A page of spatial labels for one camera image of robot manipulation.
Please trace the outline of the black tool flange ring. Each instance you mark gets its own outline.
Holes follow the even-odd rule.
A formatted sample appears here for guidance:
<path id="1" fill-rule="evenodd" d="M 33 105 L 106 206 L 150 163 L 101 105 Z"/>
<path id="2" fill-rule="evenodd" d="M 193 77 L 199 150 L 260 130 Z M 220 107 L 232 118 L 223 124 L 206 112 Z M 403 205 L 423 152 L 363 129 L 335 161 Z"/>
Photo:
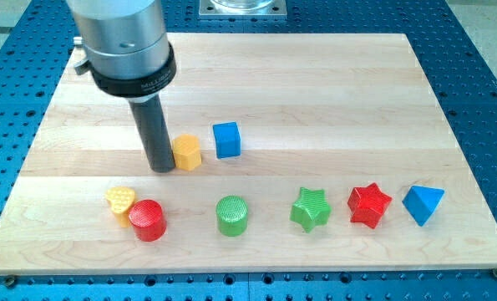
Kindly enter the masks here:
<path id="1" fill-rule="evenodd" d="M 124 98 L 138 98 L 159 92 L 175 77 L 175 52 L 169 42 L 169 56 L 165 64 L 154 73 L 137 79 L 112 79 L 90 67 L 95 84 L 106 94 Z"/>

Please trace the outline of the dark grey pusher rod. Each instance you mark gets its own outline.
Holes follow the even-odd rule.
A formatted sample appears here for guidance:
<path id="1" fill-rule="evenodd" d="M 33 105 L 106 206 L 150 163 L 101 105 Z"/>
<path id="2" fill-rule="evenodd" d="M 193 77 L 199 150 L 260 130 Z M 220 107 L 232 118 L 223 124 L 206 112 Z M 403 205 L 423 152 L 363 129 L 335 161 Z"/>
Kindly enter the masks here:
<path id="1" fill-rule="evenodd" d="M 172 171 L 175 160 L 159 95 L 128 101 L 150 169 L 158 173 Z"/>

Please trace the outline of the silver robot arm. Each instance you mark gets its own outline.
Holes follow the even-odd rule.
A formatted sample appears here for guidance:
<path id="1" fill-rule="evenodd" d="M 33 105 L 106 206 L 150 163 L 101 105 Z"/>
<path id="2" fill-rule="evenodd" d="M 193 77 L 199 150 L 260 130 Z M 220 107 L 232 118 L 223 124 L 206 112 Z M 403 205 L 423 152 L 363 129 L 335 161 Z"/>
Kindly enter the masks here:
<path id="1" fill-rule="evenodd" d="M 175 52 L 160 0 L 68 0 L 96 86 L 127 99 L 150 169 L 163 173 L 175 160 L 160 91 L 175 77 Z"/>

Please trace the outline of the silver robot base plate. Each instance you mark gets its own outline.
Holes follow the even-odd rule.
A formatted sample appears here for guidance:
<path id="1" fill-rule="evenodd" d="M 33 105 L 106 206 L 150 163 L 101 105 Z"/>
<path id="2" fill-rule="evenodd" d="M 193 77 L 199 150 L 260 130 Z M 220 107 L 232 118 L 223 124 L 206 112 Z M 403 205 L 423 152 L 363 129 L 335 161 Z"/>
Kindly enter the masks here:
<path id="1" fill-rule="evenodd" d="M 200 0 L 201 18 L 286 17 L 286 0 Z"/>

